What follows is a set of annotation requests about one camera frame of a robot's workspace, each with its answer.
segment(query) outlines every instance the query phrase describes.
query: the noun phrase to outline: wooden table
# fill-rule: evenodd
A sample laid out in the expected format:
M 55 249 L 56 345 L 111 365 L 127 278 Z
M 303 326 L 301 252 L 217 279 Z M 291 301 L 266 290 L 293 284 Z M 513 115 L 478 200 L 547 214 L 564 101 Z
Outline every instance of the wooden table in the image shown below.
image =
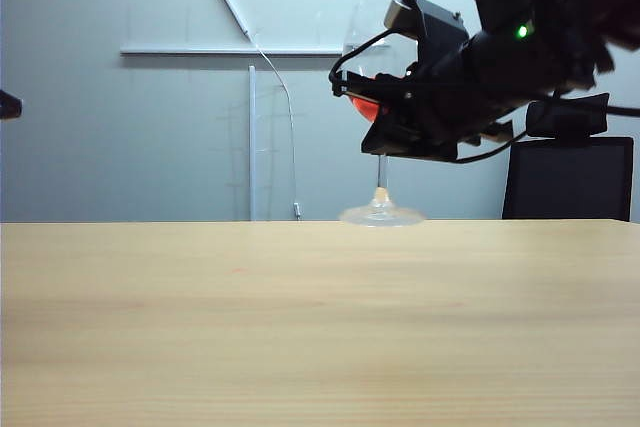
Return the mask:
M 640 426 L 640 226 L 7 224 L 2 425 Z

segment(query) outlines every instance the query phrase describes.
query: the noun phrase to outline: white wall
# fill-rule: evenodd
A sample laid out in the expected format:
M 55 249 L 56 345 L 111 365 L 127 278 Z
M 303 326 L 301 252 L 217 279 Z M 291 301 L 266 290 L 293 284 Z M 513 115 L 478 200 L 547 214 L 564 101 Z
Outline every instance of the white wall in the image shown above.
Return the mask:
M 264 47 L 335 47 L 357 0 L 233 1 Z M 432 1 L 478 29 L 473 0 Z M 119 55 L 127 44 L 246 47 L 222 0 L 3 0 L 2 9 L 3 85 L 26 102 L 23 117 L 3 126 L 5 220 L 247 218 L 252 63 L 259 216 L 291 218 L 287 105 L 263 62 Z M 331 95 L 330 61 L 274 62 L 296 112 L 305 218 L 335 218 L 371 194 L 375 159 L 359 153 L 367 124 Z M 614 101 L 640 103 L 631 79 L 639 63 L 619 56 L 603 82 Z M 611 125 L 610 135 L 640 131 L 633 121 Z M 506 164 L 506 154 L 473 166 L 392 159 L 390 186 L 430 217 L 497 218 Z

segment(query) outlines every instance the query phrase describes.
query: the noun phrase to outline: robotic arm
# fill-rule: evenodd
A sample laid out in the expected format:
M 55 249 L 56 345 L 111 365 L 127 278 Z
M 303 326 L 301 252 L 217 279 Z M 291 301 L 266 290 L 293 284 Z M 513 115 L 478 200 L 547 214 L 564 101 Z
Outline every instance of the robotic arm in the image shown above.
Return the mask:
M 458 143 L 512 140 L 497 122 L 530 100 L 595 85 L 612 71 L 607 43 L 640 48 L 640 0 L 476 0 L 482 31 L 469 38 L 459 14 L 426 0 L 393 0 L 387 31 L 343 56 L 329 74 L 336 96 L 379 105 L 362 142 L 372 154 L 459 161 Z M 339 70 L 380 38 L 416 39 L 402 78 Z M 611 108 L 624 114 L 626 109 Z

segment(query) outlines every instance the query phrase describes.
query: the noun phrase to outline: black cable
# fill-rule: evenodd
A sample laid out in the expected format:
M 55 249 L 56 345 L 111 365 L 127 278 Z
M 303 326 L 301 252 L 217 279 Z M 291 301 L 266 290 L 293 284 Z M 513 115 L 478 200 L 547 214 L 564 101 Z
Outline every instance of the black cable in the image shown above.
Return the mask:
M 557 90 L 553 93 L 553 96 L 551 97 L 551 99 L 554 102 L 558 101 L 558 100 L 562 100 L 560 98 L 560 93 Z M 542 115 L 540 116 L 540 118 L 531 127 L 536 127 L 538 124 L 540 124 L 545 119 L 545 117 L 549 114 L 550 110 L 551 110 L 551 108 L 550 108 L 549 104 L 545 105 L 544 110 L 542 111 Z M 524 136 L 526 136 L 528 132 L 529 132 L 529 129 L 525 129 L 523 132 L 521 132 L 520 134 L 516 135 L 513 139 L 509 140 L 508 142 L 505 142 L 500 147 L 498 147 L 496 149 L 493 149 L 493 150 L 490 150 L 489 152 L 485 152 L 484 154 L 473 155 L 471 157 L 464 157 L 463 159 L 450 160 L 450 161 L 448 161 L 448 163 L 450 163 L 450 164 L 470 164 L 472 162 L 478 162 L 480 160 L 486 160 L 486 159 L 488 159 L 490 157 L 493 157 L 494 155 L 499 154 L 500 152 L 503 152 L 503 151 L 507 150 L 513 144 L 515 144 L 516 142 L 521 140 Z
M 373 44 L 375 44 L 379 40 L 382 40 L 385 37 L 388 37 L 389 35 L 395 34 L 397 32 L 398 32 L 397 29 L 387 29 L 384 32 L 376 35 L 375 37 L 372 37 L 371 39 L 367 40 L 364 44 L 362 44 L 357 49 L 354 49 L 351 52 L 349 52 L 348 54 L 344 54 L 342 57 L 340 57 L 338 59 L 338 61 L 333 65 L 331 70 L 329 71 L 329 80 L 331 81 L 331 83 L 334 84 L 334 85 L 338 85 L 340 87 L 349 87 L 349 86 L 354 85 L 352 82 L 342 80 L 342 79 L 340 79 L 338 77 L 337 71 L 342 66 L 342 64 L 344 64 L 347 60 L 353 59 L 356 55 L 361 54 L 362 52 L 364 52 L 366 49 L 371 47 Z

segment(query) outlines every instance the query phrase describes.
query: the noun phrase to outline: green led light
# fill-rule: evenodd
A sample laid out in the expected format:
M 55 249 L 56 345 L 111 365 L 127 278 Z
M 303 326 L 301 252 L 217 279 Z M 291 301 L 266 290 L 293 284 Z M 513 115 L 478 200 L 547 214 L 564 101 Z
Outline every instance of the green led light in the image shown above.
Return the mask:
M 529 28 L 526 25 L 521 25 L 516 30 L 516 37 L 519 39 L 524 39 L 527 35 L 529 35 Z

